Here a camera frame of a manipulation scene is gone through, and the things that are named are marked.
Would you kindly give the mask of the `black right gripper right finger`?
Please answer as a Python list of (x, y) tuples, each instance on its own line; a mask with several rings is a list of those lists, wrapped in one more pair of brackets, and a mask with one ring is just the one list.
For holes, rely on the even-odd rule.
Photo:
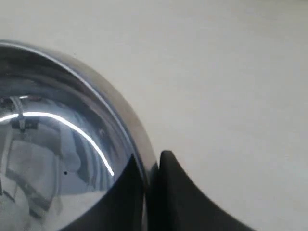
[(155, 196), (155, 231), (251, 230), (204, 195), (170, 150), (160, 155)]

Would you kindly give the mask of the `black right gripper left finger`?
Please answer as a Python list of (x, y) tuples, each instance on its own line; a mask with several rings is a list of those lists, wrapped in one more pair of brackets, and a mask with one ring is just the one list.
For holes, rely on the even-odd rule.
[(140, 231), (144, 199), (143, 181), (134, 157), (107, 194), (66, 231)]

